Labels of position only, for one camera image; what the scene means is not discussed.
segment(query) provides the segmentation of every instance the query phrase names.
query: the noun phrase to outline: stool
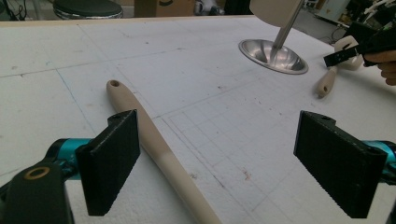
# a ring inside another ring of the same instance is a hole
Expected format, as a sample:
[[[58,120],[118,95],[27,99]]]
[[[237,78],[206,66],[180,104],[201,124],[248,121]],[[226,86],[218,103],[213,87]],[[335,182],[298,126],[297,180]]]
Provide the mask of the stool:
[[[55,0],[53,11],[63,20],[117,19],[122,17],[121,6],[109,0]]]

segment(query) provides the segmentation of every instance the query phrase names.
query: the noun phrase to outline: wooden stick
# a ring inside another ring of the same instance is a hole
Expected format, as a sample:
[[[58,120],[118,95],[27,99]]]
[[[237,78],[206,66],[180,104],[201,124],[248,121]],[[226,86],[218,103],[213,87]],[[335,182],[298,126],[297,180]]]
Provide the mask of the wooden stick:
[[[317,93],[319,97],[325,97],[332,90],[337,71],[337,65],[332,66],[329,71],[320,79],[317,86]]]
[[[138,102],[134,94],[117,80],[108,81],[106,89],[110,102],[113,104],[117,113],[131,109],[137,110],[140,144],[163,171],[163,174],[187,205],[198,223],[221,223],[216,213],[204,198],[204,195],[195,186],[191,177],[166,144],[148,113]]]

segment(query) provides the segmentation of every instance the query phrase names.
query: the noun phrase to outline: white object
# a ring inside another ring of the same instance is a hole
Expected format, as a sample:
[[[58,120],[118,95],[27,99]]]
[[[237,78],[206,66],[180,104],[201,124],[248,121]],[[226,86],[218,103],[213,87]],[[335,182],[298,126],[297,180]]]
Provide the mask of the white object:
[[[349,49],[358,45],[358,41],[352,35],[346,36],[334,44],[334,51],[338,52],[343,49]],[[350,58],[345,62],[339,63],[332,66],[329,71],[323,76],[323,78],[318,82],[317,94],[319,97],[324,97],[332,90],[334,85],[335,76],[337,75],[338,68],[344,68],[347,70],[355,71],[363,63],[363,57],[358,55],[356,57]]]
[[[392,2],[394,2],[394,0],[382,0],[382,1],[379,1],[377,3],[374,3],[372,6],[366,8],[364,10],[364,14],[374,13],[374,12],[376,12],[376,9],[379,6],[381,6],[383,4],[388,5],[388,4],[392,3]]]
[[[251,0],[250,10],[260,20],[278,27],[285,27],[298,10],[300,0]]]

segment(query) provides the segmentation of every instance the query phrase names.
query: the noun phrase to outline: white table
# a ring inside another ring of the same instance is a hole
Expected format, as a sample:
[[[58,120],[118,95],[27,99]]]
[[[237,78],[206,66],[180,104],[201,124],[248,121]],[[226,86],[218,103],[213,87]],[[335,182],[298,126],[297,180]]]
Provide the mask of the white table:
[[[379,184],[367,219],[349,218],[293,155],[301,110],[327,115],[361,140],[396,142],[396,88],[376,67],[341,71],[313,92],[333,52],[292,30],[300,76],[246,58],[238,43],[274,40],[255,17],[0,23],[0,184],[40,161],[59,138],[95,137],[113,115],[106,82],[126,84],[223,223],[385,223],[396,188]],[[142,152],[105,217],[88,217],[79,181],[66,182],[80,223],[193,223]]]

